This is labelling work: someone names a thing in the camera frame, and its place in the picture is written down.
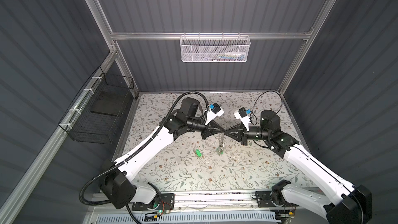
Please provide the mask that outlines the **green key tag with key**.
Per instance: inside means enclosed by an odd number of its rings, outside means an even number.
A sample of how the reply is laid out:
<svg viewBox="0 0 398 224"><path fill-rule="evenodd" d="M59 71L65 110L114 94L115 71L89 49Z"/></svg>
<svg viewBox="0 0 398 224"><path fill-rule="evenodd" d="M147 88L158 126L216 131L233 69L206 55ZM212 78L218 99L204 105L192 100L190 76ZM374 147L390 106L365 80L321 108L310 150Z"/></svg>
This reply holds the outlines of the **green key tag with key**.
<svg viewBox="0 0 398 224"><path fill-rule="evenodd" d="M198 149L195 151L195 153L196 153L196 155L197 155L199 158L202 156L202 153L201 153Z"/></svg>

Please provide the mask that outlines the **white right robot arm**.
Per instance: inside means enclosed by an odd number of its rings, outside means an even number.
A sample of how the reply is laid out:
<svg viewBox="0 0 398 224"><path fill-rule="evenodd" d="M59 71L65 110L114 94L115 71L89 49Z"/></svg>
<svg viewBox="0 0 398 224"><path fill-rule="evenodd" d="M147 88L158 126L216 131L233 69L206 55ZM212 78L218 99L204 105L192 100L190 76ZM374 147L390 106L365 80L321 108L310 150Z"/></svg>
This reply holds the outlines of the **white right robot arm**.
<svg viewBox="0 0 398 224"><path fill-rule="evenodd" d="M241 123L225 130L225 135L242 145L247 145L249 140L263 141L266 148L298 168L322 191L322 194L316 194L283 179L272 187L270 198L275 206L295 204L323 217L330 224L366 224L372 219L372 193L369 189L363 185L355 186L338 176L298 140L283 132L276 112L262 111L258 127L249 125L250 113L243 107L235 111L234 116Z"/></svg>

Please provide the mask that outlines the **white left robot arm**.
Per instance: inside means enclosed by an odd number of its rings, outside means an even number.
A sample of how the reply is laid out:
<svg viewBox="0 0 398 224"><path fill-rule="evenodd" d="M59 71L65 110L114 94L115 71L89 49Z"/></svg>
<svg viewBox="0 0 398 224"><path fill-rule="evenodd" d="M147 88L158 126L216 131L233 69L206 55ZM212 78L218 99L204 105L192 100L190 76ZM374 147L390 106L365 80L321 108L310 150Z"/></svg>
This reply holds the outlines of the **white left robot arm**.
<svg viewBox="0 0 398 224"><path fill-rule="evenodd" d="M140 170L161 150L187 132L199 132L202 139L206 139L224 131L215 122L215 118L223 115L223 108L218 103L208 104L202 116L197 116L199 106L199 101L194 98L183 99L181 107L169 111L144 141L114 162L104 164L106 169L112 165L118 166L99 178L100 190L116 209L131 202L146 204L151 209L157 208L161 201L160 190L152 183L139 182L136 176Z"/></svg>

